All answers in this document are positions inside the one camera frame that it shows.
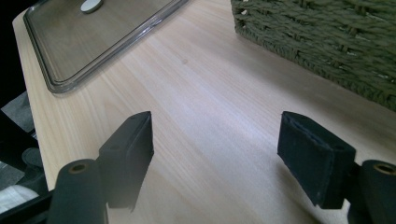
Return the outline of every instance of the black clamp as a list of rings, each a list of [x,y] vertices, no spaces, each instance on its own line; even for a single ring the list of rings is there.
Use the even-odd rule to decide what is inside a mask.
[[[96,160],[66,164],[55,189],[0,215],[0,223],[108,223],[106,205],[134,210],[154,155],[151,113],[129,117]]]
[[[283,112],[277,154],[314,205],[340,209],[348,223],[396,223],[396,166],[355,160],[356,149],[312,119]]]

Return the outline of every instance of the black plastic part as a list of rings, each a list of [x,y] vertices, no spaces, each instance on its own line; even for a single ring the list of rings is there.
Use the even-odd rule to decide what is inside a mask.
[[[373,222],[396,223],[396,166],[384,161],[365,161],[359,181]]]
[[[314,205],[342,207],[343,180],[354,167],[355,153],[352,146],[312,119],[283,112],[277,154]]]
[[[96,161],[73,161],[61,169],[47,223],[108,223],[106,201]]]
[[[40,150],[36,147],[27,148],[22,153],[22,159],[26,163],[26,169],[23,178],[17,182],[17,185],[31,189],[38,195],[48,193],[47,178]]]
[[[22,153],[38,142],[0,110],[0,161],[21,170],[26,169]]]
[[[153,155],[150,112],[129,117],[103,144],[97,161],[109,207],[134,210]]]
[[[355,163],[353,169],[344,179],[344,195],[350,202],[347,220],[349,224],[372,224],[373,221],[367,209],[364,194],[361,191],[361,184],[359,181],[360,172],[361,167]]]
[[[20,204],[2,214],[0,214],[0,223],[2,224],[44,224],[47,221],[48,210],[52,192],[49,191],[26,203]]]

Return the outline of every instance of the dark floor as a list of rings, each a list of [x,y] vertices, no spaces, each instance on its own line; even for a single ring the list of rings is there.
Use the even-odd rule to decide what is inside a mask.
[[[1,110],[24,131],[35,136],[35,125],[26,92],[11,100]],[[22,171],[0,162],[0,190],[16,184],[23,175]]]
[[[2,111],[14,117],[19,125],[28,126],[24,130],[33,130],[33,119],[30,113],[30,106],[26,102],[26,87],[23,79],[23,72],[21,69],[21,61],[19,57],[17,42],[14,35],[12,26],[13,20],[21,14],[26,8],[31,7],[37,0],[15,0],[10,2],[7,7],[2,8],[1,16],[1,36],[3,48],[0,50],[2,74],[0,74],[0,108]],[[8,108],[3,110],[4,106],[14,102],[14,99],[24,100],[23,112],[18,111],[21,109],[16,105],[8,105]],[[9,185],[15,184],[23,176],[23,172],[0,162],[0,189],[4,189]]]

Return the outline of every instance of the black object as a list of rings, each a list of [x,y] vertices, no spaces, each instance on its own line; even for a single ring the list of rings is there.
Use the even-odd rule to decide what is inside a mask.
[[[0,30],[3,47],[0,50],[2,67],[2,73],[0,74],[0,107],[26,91],[12,22],[20,13],[36,2],[37,0],[15,0],[7,3],[6,8],[1,9]]]
[[[29,147],[38,147],[37,140],[0,110],[0,161],[25,172],[22,154]]]
[[[17,185],[31,189],[38,195],[48,193],[47,178],[40,150],[36,147],[27,148],[22,153],[22,159],[27,166],[23,178],[17,182]]]
[[[108,223],[110,208],[137,201],[154,154],[150,112],[129,117],[99,149],[99,158],[64,166],[55,189],[0,215],[0,223]]]
[[[312,119],[283,112],[277,154],[314,205],[351,206],[349,223],[396,223],[396,166],[354,162],[356,149]]]

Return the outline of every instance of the light wood tabletop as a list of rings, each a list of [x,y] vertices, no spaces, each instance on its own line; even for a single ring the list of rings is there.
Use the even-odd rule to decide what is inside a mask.
[[[22,12],[13,22],[49,188],[151,111],[154,157],[136,209],[110,223],[347,223],[313,206],[276,154],[283,111],[396,162],[396,113],[238,36],[228,0],[191,0],[76,90],[47,89]]]

